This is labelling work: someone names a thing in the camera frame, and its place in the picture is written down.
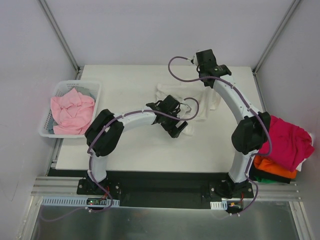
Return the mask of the white floral t shirt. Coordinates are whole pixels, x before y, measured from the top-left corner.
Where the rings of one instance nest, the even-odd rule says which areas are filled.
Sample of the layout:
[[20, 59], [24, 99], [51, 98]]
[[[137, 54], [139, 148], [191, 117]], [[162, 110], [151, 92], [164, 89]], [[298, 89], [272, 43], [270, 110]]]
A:
[[181, 103], [179, 118], [194, 117], [194, 119], [188, 121], [188, 125], [182, 131], [187, 136], [194, 134], [196, 121], [206, 121], [209, 118], [210, 111], [216, 110], [221, 101], [221, 96], [214, 89], [205, 87], [200, 82], [157, 84], [156, 99], [164, 100], [168, 95]]

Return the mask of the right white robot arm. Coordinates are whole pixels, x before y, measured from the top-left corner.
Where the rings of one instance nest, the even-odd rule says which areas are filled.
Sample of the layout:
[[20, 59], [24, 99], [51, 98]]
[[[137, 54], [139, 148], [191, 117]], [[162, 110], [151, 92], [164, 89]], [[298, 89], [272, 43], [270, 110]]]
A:
[[259, 111], [237, 86], [226, 65], [219, 65], [212, 49], [198, 51], [193, 63], [204, 86], [215, 90], [231, 110], [237, 126], [231, 135], [233, 163], [224, 181], [214, 187], [223, 198], [237, 198], [249, 188], [249, 170], [254, 156], [269, 140], [271, 116]]

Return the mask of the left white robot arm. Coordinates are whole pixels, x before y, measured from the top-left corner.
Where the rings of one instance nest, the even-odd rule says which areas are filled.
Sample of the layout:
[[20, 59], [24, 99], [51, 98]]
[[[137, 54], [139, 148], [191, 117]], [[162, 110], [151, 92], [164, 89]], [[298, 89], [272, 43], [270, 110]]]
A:
[[[189, 118], [180, 118], [181, 105], [187, 100], [195, 102], [195, 114]], [[88, 188], [96, 195], [106, 189], [106, 165], [121, 135], [135, 128], [159, 124], [171, 138], [178, 138], [187, 127], [188, 121], [193, 120], [199, 113], [200, 104], [192, 97], [179, 102], [168, 95], [164, 100], [147, 103], [142, 109], [122, 113], [116, 116], [108, 109], [102, 110], [86, 130], [84, 136], [88, 146], [89, 167], [87, 175], [90, 178]]]

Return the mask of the white plastic laundry basket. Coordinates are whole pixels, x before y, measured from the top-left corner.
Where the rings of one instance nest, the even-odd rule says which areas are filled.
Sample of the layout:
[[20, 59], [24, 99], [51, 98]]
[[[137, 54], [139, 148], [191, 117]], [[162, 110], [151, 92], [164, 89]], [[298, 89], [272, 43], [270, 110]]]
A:
[[93, 122], [102, 84], [96, 80], [57, 83], [41, 119], [38, 133], [52, 139], [80, 139]]

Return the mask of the black t shirt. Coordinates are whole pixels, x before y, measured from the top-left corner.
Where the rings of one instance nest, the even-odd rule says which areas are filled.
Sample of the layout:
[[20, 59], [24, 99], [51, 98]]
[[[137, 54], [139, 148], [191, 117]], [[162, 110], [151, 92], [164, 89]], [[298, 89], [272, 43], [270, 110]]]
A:
[[278, 183], [284, 183], [284, 184], [290, 184], [292, 181], [290, 178], [279, 176], [273, 173], [268, 173], [263, 170], [259, 170], [255, 167], [254, 164], [252, 164], [249, 171], [249, 177], [251, 180], [256, 181], [255, 179], [256, 176], [260, 178], [274, 180], [274, 181], [277, 181]]

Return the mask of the orange t shirt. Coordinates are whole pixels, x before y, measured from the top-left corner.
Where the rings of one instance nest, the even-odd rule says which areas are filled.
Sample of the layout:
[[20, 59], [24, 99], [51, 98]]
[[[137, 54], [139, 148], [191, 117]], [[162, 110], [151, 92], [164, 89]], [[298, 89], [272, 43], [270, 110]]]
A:
[[282, 167], [281, 165], [275, 163], [271, 159], [259, 155], [254, 157], [253, 164], [257, 170], [288, 179], [295, 179], [298, 172], [297, 170], [290, 171]]

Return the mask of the magenta t shirt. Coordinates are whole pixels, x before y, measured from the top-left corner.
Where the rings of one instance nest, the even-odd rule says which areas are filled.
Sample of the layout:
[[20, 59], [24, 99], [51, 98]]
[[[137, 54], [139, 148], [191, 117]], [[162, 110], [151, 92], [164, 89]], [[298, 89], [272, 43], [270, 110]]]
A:
[[268, 133], [271, 144], [265, 142], [258, 153], [267, 154], [272, 147], [268, 158], [291, 172], [315, 151], [307, 131], [276, 116], [271, 116]]

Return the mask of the green t shirt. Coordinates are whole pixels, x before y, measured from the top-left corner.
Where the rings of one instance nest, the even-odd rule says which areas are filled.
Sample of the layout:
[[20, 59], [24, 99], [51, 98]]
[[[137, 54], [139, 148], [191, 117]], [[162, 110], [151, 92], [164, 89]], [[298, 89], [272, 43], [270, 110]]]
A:
[[265, 183], [265, 184], [277, 183], [277, 181], [272, 180], [272, 179], [268, 179], [268, 178], [263, 178], [263, 177], [258, 177], [258, 176], [255, 176], [254, 178], [259, 183]]

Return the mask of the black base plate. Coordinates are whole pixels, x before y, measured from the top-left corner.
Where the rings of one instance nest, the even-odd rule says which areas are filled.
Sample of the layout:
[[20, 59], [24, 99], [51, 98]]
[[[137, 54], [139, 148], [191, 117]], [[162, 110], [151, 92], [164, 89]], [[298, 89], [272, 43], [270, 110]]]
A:
[[209, 209], [223, 199], [242, 206], [255, 201], [253, 185], [232, 183], [227, 173], [107, 171], [105, 180], [93, 182], [84, 170], [50, 169], [50, 177], [78, 177], [76, 194], [113, 199], [122, 207]]

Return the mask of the right aluminium frame post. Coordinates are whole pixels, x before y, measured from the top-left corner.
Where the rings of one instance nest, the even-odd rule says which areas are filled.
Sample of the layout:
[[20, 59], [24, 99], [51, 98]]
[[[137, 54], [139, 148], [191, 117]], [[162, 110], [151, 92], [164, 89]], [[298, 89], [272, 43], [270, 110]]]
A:
[[267, 60], [268, 56], [270, 55], [270, 53], [272, 52], [273, 48], [275, 47], [277, 41], [280, 39], [282, 33], [284, 32], [285, 28], [289, 24], [291, 18], [293, 17], [293, 15], [295, 14], [295, 12], [297, 11], [298, 7], [300, 6], [300, 4], [302, 2], [303, 2], [302, 0], [292, 0], [291, 1], [289, 7], [285, 11], [284, 16], [280, 20], [280, 22], [277, 25], [274, 33], [272, 34], [272, 36], [269, 39], [266, 47], [264, 48], [261, 56], [259, 57], [256, 65], [252, 69], [252, 74], [254, 76], [257, 75], [257, 73], [261, 69], [262, 65]]

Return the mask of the aluminium frame post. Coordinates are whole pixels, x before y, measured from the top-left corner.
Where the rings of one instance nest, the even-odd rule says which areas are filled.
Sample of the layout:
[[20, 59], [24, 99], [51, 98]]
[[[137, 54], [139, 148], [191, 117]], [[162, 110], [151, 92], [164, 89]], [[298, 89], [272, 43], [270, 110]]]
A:
[[291, 1], [289, 7], [285, 11], [284, 16], [280, 20], [280, 22], [277, 25], [274, 33], [272, 34], [272, 36], [269, 39], [266, 47], [264, 48], [261, 56], [259, 57], [256, 65], [252, 69], [252, 74], [254, 76], [257, 75], [257, 73], [261, 69], [262, 65], [267, 60], [268, 56], [270, 55], [270, 53], [272, 52], [273, 48], [275, 47], [277, 41], [280, 39], [282, 33], [284, 32], [285, 28], [289, 24], [291, 18], [293, 17], [293, 15], [295, 14], [295, 12], [297, 11], [298, 7], [300, 6], [300, 4], [302, 2], [303, 2], [302, 0], [292, 0]]
[[37, 1], [41, 7], [41, 9], [44, 12], [45, 17], [47, 18], [54, 34], [56, 35], [64, 53], [66, 54], [72, 68], [75, 71], [75, 74], [78, 75], [81, 67], [79, 66], [76, 58], [74, 57], [74, 54], [72, 53], [72, 50], [55, 18], [55, 16], [53, 15], [53, 12], [48, 4], [48, 2], [46, 0], [38, 0]]

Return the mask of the left aluminium frame post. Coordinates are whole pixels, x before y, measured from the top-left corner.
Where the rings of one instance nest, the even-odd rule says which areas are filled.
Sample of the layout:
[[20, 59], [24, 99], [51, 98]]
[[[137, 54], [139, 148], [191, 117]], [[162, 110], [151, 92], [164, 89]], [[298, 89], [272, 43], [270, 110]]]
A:
[[41, 7], [41, 9], [44, 12], [45, 17], [47, 18], [54, 34], [56, 35], [64, 53], [66, 54], [72, 68], [75, 71], [75, 74], [78, 75], [81, 67], [79, 66], [76, 58], [74, 57], [74, 54], [72, 53], [72, 50], [55, 18], [55, 16], [53, 15], [53, 12], [48, 4], [48, 2], [46, 0], [38, 0], [37, 1]]

